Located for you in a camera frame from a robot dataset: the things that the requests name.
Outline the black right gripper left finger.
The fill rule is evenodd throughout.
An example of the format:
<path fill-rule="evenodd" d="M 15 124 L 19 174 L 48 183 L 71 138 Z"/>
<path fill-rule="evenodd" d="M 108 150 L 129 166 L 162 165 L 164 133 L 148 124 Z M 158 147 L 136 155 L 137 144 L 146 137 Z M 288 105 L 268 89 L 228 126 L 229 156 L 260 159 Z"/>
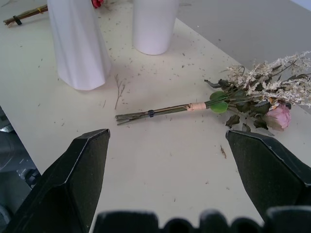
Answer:
<path fill-rule="evenodd" d="M 75 138 L 43 173 L 5 233 L 89 233 L 100 198 L 110 131 Z"/>

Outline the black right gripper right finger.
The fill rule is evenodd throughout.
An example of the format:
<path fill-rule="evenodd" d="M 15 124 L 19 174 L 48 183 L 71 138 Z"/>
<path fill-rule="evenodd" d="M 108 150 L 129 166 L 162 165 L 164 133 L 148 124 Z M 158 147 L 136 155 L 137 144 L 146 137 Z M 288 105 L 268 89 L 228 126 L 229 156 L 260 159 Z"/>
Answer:
<path fill-rule="evenodd" d="M 311 167 L 279 141 L 258 133 L 226 132 L 242 184 L 261 216 L 275 206 L 311 206 Z"/>

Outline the white faceted ceramic vase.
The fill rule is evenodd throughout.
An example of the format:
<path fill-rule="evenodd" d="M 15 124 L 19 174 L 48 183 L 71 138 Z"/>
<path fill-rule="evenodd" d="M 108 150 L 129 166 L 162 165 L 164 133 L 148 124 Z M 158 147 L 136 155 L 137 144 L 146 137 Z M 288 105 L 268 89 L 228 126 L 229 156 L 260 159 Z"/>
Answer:
<path fill-rule="evenodd" d="M 57 72 L 76 90 L 105 84 L 111 61 L 91 0 L 47 0 Z"/>

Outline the white cylindrical ceramic vase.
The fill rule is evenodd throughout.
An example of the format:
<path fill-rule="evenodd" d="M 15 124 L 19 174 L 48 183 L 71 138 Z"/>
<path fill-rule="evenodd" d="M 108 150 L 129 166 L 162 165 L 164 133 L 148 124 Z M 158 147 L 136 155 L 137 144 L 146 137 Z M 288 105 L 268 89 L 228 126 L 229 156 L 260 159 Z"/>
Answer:
<path fill-rule="evenodd" d="M 165 53 L 171 43 L 180 0 L 133 0 L 132 42 L 147 55 Z"/>

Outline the pink rose dried flower bouquet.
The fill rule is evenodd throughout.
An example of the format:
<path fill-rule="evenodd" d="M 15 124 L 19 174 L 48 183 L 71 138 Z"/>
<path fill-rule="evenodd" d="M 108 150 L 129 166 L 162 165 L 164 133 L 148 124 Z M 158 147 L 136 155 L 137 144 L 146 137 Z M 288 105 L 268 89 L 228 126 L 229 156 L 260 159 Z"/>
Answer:
<path fill-rule="evenodd" d="M 216 114 L 233 115 L 225 125 L 238 125 L 241 117 L 255 128 L 283 131 L 288 128 L 294 105 L 311 108 L 311 51 L 263 62 L 249 71 L 242 65 L 225 69 L 226 79 L 205 82 L 215 89 L 205 102 L 187 103 L 144 112 L 116 115 L 119 125 L 139 119 L 180 112 L 210 109 Z"/>

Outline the small dry brown twig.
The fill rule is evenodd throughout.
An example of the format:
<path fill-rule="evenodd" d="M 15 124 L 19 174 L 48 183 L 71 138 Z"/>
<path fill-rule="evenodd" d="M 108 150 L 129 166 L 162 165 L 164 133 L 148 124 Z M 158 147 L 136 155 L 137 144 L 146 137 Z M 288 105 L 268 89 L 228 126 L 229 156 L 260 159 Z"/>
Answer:
<path fill-rule="evenodd" d="M 115 78 L 115 82 L 117 85 L 117 99 L 116 99 L 116 103 L 115 103 L 115 110 L 116 110 L 117 106 L 118 106 L 119 99 L 122 96 L 123 91 L 125 89 L 125 84 L 123 83 L 123 80 L 120 79 L 118 74 L 116 74 L 114 78 Z"/>

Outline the bundle of stems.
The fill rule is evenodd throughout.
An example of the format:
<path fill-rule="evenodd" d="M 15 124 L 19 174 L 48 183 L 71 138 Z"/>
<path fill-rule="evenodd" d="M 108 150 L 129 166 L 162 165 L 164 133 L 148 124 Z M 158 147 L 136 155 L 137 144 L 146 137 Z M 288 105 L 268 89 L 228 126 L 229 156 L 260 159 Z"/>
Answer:
<path fill-rule="evenodd" d="M 91 0 L 91 3 L 92 3 L 94 8 L 99 8 L 102 5 L 104 5 L 106 2 L 107 2 L 107 0 Z M 47 11 L 48 11 L 48 6 L 45 4 L 45 5 L 42 5 L 40 7 L 25 11 L 25 12 L 23 12 L 17 16 L 12 16 L 9 19 L 5 19 L 3 21 L 3 23 L 8 27 L 14 23 L 17 24 L 18 26 L 20 26 L 20 25 L 22 25 L 22 22 L 21 22 L 22 19 L 29 18 L 29 17 L 39 15 L 39 14 L 43 14 Z"/>

